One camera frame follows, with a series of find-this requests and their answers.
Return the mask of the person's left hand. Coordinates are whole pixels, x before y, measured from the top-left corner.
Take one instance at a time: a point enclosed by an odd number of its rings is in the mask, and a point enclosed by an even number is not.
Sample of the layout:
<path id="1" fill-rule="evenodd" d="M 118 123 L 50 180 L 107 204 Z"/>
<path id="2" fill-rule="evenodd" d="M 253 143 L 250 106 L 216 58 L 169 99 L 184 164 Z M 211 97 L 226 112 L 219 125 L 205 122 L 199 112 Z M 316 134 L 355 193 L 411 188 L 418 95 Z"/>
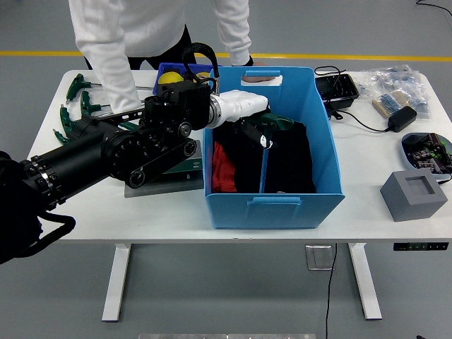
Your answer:
<path id="1" fill-rule="evenodd" d="M 268 64 L 262 61 L 255 61 L 252 66 L 254 67 L 267 67 Z M 242 76 L 242 80 L 246 83 L 261 83 L 265 81 L 273 81 L 275 80 L 275 76 Z"/>

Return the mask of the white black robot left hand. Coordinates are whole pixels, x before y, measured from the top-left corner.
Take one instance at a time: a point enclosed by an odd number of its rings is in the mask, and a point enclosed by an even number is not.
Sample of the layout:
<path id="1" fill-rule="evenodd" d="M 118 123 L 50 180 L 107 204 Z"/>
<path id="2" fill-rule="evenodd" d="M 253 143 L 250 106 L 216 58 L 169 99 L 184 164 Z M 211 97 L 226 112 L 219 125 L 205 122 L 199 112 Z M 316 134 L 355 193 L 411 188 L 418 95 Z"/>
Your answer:
<path id="1" fill-rule="evenodd" d="M 214 129 L 225 122 L 235 123 L 238 132 L 244 134 L 262 149 L 273 145 L 269 137 L 264 136 L 253 124 L 244 119 L 251 115 L 264 112 L 268 108 L 268 98 L 256 93 L 231 90 L 210 96 L 208 129 Z"/>

